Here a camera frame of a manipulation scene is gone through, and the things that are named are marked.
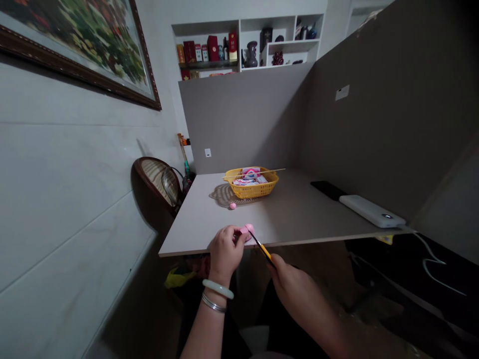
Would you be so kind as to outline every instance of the white cable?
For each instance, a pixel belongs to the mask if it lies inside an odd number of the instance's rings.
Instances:
[[[443,283],[443,282],[437,280],[436,278],[434,278],[434,277],[431,275],[431,273],[429,272],[428,267],[427,267],[427,265],[426,265],[428,261],[429,261],[429,262],[433,262],[433,263],[444,264],[444,265],[445,265],[446,263],[443,262],[442,260],[440,260],[438,257],[436,257],[436,256],[434,255],[434,253],[433,253],[432,250],[430,249],[430,247],[429,247],[429,245],[427,244],[427,242],[426,242],[420,235],[418,235],[415,230],[413,230],[412,228],[406,226],[405,224],[398,224],[398,228],[400,228],[400,229],[402,229],[402,230],[405,230],[405,231],[408,231],[408,232],[410,232],[411,234],[413,234],[413,235],[415,235],[416,237],[418,237],[418,238],[421,240],[421,242],[423,242],[424,245],[426,246],[426,248],[427,248],[429,254],[431,255],[431,257],[434,258],[434,260],[433,260],[433,259],[429,259],[429,258],[424,258],[424,259],[423,259],[423,267],[424,267],[424,270],[426,271],[426,273],[427,273],[432,279],[434,279],[436,282],[441,283],[443,286],[448,287],[449,289],[452,289],[453,291],[455,291],[455,292],[457,292],[457,293],[459,293],[459,294],[462,294],[463,296],[466,296],[466,294],[464,294],[463,292],[460,292],[460,291],[458,291],[457,289],[454,289],[453,287],[448,286],[447,284],[445,284],[445,283]]]

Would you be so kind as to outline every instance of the wall switch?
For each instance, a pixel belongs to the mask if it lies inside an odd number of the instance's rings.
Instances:
[[[336,91],[336,101],[341,100],[349,95],[349,85]]]

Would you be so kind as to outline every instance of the wooden skewer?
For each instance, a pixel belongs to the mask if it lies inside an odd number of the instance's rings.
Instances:
[[[282,171],[285,169],[277,169],[277,170],[269,170],[269,171],[263,171],[263,172],[256,172],[255,175],[258,175],[260,173],[266,173],[266,172],[275,172],[275,171]],[[228,177],[223,177],[223,178],[233,178],[233,177],[243,177],[245,175],[236,175],[236,176],[228,176]]]

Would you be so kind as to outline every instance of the plastic basket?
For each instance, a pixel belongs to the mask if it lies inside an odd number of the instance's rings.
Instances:
[[[259,167],[261,171],[269,171],[264,167]],[[243,176],[243,169],[229,170],[226,172],[225,177],[235,176],[231,178],[223,178],[224,181],[228,182],[231,186],[231,189],[235,193],[236,197],[245,199],[245,198],[256,198],[263,197],[271,193],[274,188],[274,185],[279,181],[279,177],[276,175],[276,171],[263,173],[262,175],[268,183],[256,184],[252,186],[237,186],[233,184],[234,180],[238,180]]]

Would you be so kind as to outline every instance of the yellow label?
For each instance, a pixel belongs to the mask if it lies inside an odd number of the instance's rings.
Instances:
[[[376,239],[378,239],[381,242],[384,242],[386,244],[393,245],[393,237],[394,237],[394,235],[379,236],[379,237],[376,237]]]

